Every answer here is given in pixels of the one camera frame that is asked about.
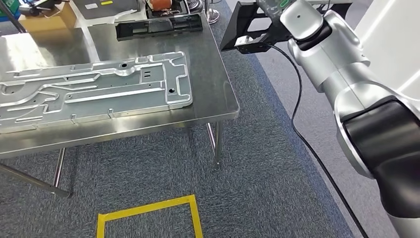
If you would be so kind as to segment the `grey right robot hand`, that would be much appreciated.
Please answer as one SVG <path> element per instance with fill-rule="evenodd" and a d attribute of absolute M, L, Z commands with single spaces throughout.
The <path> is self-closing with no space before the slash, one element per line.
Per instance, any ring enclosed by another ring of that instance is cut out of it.
<path fill-rule="evenodd" d="M 273 21 L 279 21 L 286 8 L 296 0 L 257 0 L 257 5 Z"/>

